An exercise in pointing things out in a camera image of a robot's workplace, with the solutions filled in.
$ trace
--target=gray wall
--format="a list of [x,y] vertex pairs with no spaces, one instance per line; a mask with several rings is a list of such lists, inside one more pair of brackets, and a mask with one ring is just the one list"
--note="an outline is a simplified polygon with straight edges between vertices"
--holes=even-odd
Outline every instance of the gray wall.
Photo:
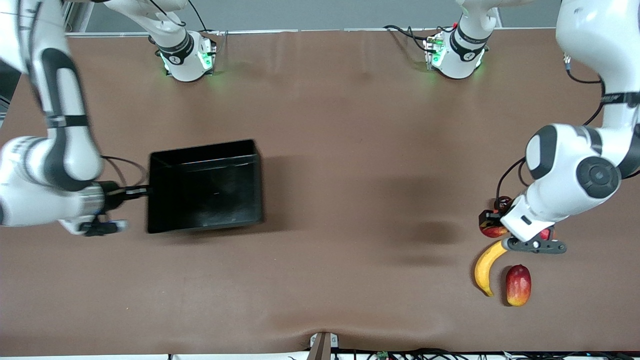
[[[215,30],[435,28],[460,17],[454,0],[192,0],[207,27]],[[502,8],[507,27],[555,26],[560,0]],[[201,29],[190,6],[177,12],[193,30]],[[87,32],[141,31],[127,17],[96,4]]]

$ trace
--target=mango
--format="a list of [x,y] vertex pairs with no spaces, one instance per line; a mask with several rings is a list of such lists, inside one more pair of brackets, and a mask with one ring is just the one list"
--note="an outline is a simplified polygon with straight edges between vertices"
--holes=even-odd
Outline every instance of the mango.
[[531,296],[531,274],[523,265],[512,266],[507,272],[507,302],[523,306]]

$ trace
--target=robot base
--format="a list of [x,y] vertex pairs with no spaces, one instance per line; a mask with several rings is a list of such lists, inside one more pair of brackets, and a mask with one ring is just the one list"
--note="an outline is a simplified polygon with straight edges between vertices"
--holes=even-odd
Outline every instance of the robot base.
[[160,55],[166,75],[184,82],[195,81],[204,75],[212,75],[217,50],[216,43],[210,38],[203,37],[196,31],[188,31],[188,33],[193,38],[195,46],[194,51],[184,59],[184,63],[176,65]]
[[482,50],[476,56],[476,60],[462,61],[458,54],[446,46],[449,43],[451,34],[453,33],[441,31],[433,37],[422,41],[425,49],[435,51],[435,53],[429,51],[424,53],[427,70],[436,69],[448,78],[464,79],[480,66],[485,50]]

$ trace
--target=cable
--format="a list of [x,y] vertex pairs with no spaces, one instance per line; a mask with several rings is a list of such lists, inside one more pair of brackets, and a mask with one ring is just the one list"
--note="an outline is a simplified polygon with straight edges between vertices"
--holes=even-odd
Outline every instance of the cable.
[[638,176],[638,174],[640,174],[640,170],[638,170],[638,171],[634,172],[633,174],[631,174],[631,175],[629,175],[629,176],[627,176],[627,177],[623,178],[623,180],[625,180],[625,179],[631,179],[632,177]]
[[131,161],[131,160],[127,160],[127,159],[123,159],[123,158],[117,158],[116,156],[103,156],[102,157],[105,160],[117,160],[117,161],[122,161],[124,163],[128,163],[131,164],[135,167],[138,168],[138,170],[140,170],[140,180],[138,180],[137,183],[133,184],[133,186],[139,186],[142,185],[142,183],[145,182],[145,180],[147,179],[148,176],[148,172],[145,169],[145,167],[143,167],[142,165],[140,165],[139,163],[135,162],[135,161]]
[[420,45],[420,43],[418,42],[418,39],[415,37],[415,34],[413,34],[413,29],[411,28],[411,26],[409,26],[407,28],[407,30],[409,31],[409,33],[411,33],[411,37],[413,38],[413,42],[415,42],[415,45],[417,47],[419,47],[420,50],[422,50],[422,51],[424,51],[426,53],[431,53],[431,54],[435,54],[436,53],[435,50],[430,50],[430,49],[427,50],[422,45]]
[[500,180],[498,181],[498,186],[496,186],[495,188],[495,200],[498,201],[498,199],[500,198],[500,187],[502,186],[502,181],[504,180],[505,177],[507,177],[507,175],[509,175],[509,173],[516,167],[518,166],[518,164],[520,163],[524,163],[525,158],[521,158],[520,160],[516,161],[513,163],[513,165],[511,165],[507,171],[504,172],[504,174],[502,175],[502,177],[500,178]]
[[402,34],[403,34],[404,36],[406,36],[406,37],[410,37],[410,38],[411,38],[411,37],[413,37],[413,38],[416,38],[416,39],[418,39],[418,40],[427,40],[427,38],[426,38],[426,37],[416,37],[416,36],[412,36],[411,34],[407,33],[405,30],[403,30],[403,29],[401,29],[401,28],[399,28],[399,27],[397,27],[397,26],[395,26],[395,25],[387,25],[387,26],[385,26],[384,28],[385,28],[385,29],[395,29],[395,30],[398,30],[398,31],[400,31],[400,33],[402,33]]
[[116,171],[116,174],[118,174],[118,178],[120,178],[120,184],[122,185],[123,188],[127,187],[127,180],[125,179],[124,175],[122,174],[122,171],[120,170],[120,168],[118,167],[118,165],[116,165],[116,163],[108,158],[103,158],[105,159],[105,161],[107,161],[109,164],[111,164],[111,166],[113,167],[113,170]]
[[191,7],[193,8],[193,11],[196,13],[196,16],[198,17],[198,20],[200,20],[200,23],[202,25],[202,30],[200,31],[213,31],[211,29],[208,29],[207,26],[204,24],[204,21],[202,21],[202,18],[200,16],[200,13],[198,12],[198,9],[196,9],[195,5],[191,2],[191,0],[189,0],[189,5],[191,5]]
[[[602,78],[600,78],[600,97],[603,97],[605,92],[606,91],[605,91],[604,81],[602,81]],[[600,105],[598,105],[598,108],[596,109],[596,111],[593,113],[593,115],[589,118],[589,120],[585,121],[582,126],[589,125],[593,121],[593,119],[597,118],[597,116],[602,111],[603,106],[604,104],[601,102]]]
[[580,80],[573,76],[573,74],[571,73],[571,68],[566,70],[566,74],[569,75],[569,78],[571,78],[571,80],[576,81],[580,84],[599,84],[602,82],[602,80]]
[[522,165],[525,164],[526,161],[523,161],[520,163],[520,166],[518,167],[518,179],[520,180],[520,184],[523,184],[526,188],[529,187],[529,184],[527,184],[524,179],[522,178]]
[[169,19],[169,21],[171,21],[172,23],[180,26],[181,28],[185,27],[187,25],[186,22],[184,21],[180,21],[180,24],[178,24],[177,22],[175,22],[172,18],[169,17],[169,15],[166,14],[166,12],[164,10],[162,10],[162,8],[160,6],[158,6],[158,4],[156,4],[156,2],[154,0],[149,0],[158,10],[160,10],[161,13],[164,14],[164,16],[166,16],[167,19]]
[[[569,76],[570,76],[572,79],[574,79],[574,80],[578,81],[579,83],[600,84],[600,96],[601,96],[601,97],[602,97],[602,96],[604,96],[604,94],[605,94],[605,83],[604,83],[604,81],[602,81],[602,78],[600,78],[600,80],[598,80],[598,81],[594,81],[594,82],[582,82],[582,81],[579,81],[578,79],[575,79],[575,78],[571,75],[570,70],[567,70],[567,74],[569,74]],[[603,104],[603,103],[600,103],[600,104],[598,105],[598,108],[596,109],[596,111],[595,111],[595,112],[590,116],[590,118],[589,118],[587,121],[585,121],[585,122],[582,124],[582,126],[587,126],[587,125],[589,125],[592,121],[594,121],[594,120],[598,117],[598,115],[600,114],[600,112],[602,111],[602,108],[603,108],[603,107],[604,107],[604,104]],[[521,184],[523,184],[524,186],[527,186],[527,187],[528,187],[529,185],[531,185],[531,184],[527,184],[527,183],[524,181],[524,179],[522,178],[522,167],[524,166],[524,163],[525,163],[525,158],[522,158],[522,159],[520,159],[520,160],[516,161],[513,165],[511,165],[511,166],[507,169],[507,171],[504,173],[504,175],[502,175],[502,178],[501,178],[501,179],[500,179],[500,181],[498,182],[498,187],[497,187],[497,190],[496,190],[496,197],[495,197],[495,198],[496,198],[496,200],[500,197],[500,186],[502,185],[502,180],[504,180],[504,178],[505,178],[505,177],[507,177],[507,175],[509,175],[509,173],[510,173],[510,172],[513,170],[513,168],[514,168],[514,167],[516,167],[516,166],[518,166],[518,180],[520,180],[520,183],[521,183]],[[625,179],[628,179],[628,178],[630,178],[630,177],[634,177],[634,176],[639,175],[639,174],[640,174],[640,170],[639,170],[638,172],[634,173],[634,174],[631,174],[631,175],[629,175],[629,176],[625,177]]]
[[450,30],[447,30],[441,26],[436,26],[436,30],[440,30],[440,31],[444,31],[445,33],[452,33],[454,31],[456,31],[456,28],[451,28]]

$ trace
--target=connector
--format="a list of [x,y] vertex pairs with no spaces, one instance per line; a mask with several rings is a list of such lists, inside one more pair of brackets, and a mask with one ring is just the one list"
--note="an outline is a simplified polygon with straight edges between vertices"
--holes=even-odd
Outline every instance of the connector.
[[571,71],[571,56],[564,53],[564,69],[567,71]]

